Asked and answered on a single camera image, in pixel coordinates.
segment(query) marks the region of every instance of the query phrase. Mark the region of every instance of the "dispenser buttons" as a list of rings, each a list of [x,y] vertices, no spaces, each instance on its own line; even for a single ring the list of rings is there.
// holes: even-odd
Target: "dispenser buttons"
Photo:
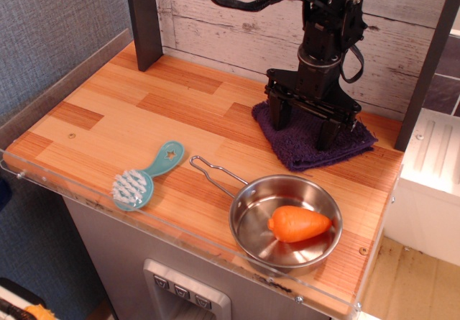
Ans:
[[[153,279],[155,280],[155,284],[157,284],[159,287],[166,290],[170,288],[170,284],[164,278],[153,275]]]
[[[211,309],[211,301],[200,295],[195,295],[196,304],[204,309]]]
[[[189,300],[190,299],[190,293],[188,292],[187,289],[184,289],[183,287],[179,286],[179,285],[174,285],[174,290],[175,290],[175,294],[177,296],[180,296],[182,298],[185,298],[186,300]]]

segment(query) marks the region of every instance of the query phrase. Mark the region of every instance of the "purple towel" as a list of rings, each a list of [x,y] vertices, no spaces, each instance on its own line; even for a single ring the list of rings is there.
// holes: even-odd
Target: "purple towel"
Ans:
[[[316,143],[322,119],[293,107],[289,124],[276,131],[272,126],[266,101],[252,108],[252,116],[259,122],[276,156],[290,171],[304,171],[348,160],[363,152],[372,151],[372,145],[377,141],[361,122],[357,122],[352,132],[340,131],[329,150],[318,151]]]

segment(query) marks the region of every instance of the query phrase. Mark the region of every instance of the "white bristles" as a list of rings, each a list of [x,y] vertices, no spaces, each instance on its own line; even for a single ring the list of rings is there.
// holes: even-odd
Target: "white bristles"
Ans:
[[[128,170],[128,171],[125,171],[123,174],[127,173],[128,175],[131,175],[131,176],[134,176],[135,178],[137,178],[137,181],[143,185],[143,186],[146,186],[147,185],[147,182],[146,180],[144,179],[144,176],[142,176],[137,170],[133,169],[133,170]]]
[[[137,178],[139,181],[136,181],[130,173],[128,172],[124,172],[123,173],[123,176],[128,180],[129,183],[131,183],[134,187],[136,187],[137,189],[139,189],[139,191],[141,192],[145,192],[146,189],[145,187],[142,185],[142,183],[146,184],[145,183],[145,179],[144,178]]]
[[[135,205],[142,202],[142,194],[147,191],[144,176],[136,170],[128,170],[123,175],[115,176],[112,187],[114,200]]]

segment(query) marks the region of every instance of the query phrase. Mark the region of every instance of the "gray fabric wall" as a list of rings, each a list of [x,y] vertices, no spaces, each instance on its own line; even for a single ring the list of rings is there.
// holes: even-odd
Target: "gray fabric wall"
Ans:
[[[129,27],[127,0],[0,0],[0,126]],[[0,277],[62,320],[85,319],[105,293],[63,200],[0,177],[13,190],[0,211]]]

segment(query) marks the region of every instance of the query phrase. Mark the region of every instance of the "metal saucepan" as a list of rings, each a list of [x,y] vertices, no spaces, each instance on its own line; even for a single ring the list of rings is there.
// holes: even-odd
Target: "metal saucepan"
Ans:
[[[210,168],[224,171],[242,182],[245,187],[235,196],[213,180],[201,166],[200,160]],[[233,198],[230,206],[230,230],[238,245],[253,259],[282,273],[305,274],[320,266],[334,250],[342,233],[342,217],[336,202],[315,183],[293,175],[271,175],[251,183],[223,167],[212,165],[201,156],[193,156],[190,164],[206,178]],[[332,221],[325,233],[301,242],[278,241],[267,227],[267,221],[276,208],[284,205],[304,207],[317,211]],[[271,270],[258,264],[253,266],[273,275]]]

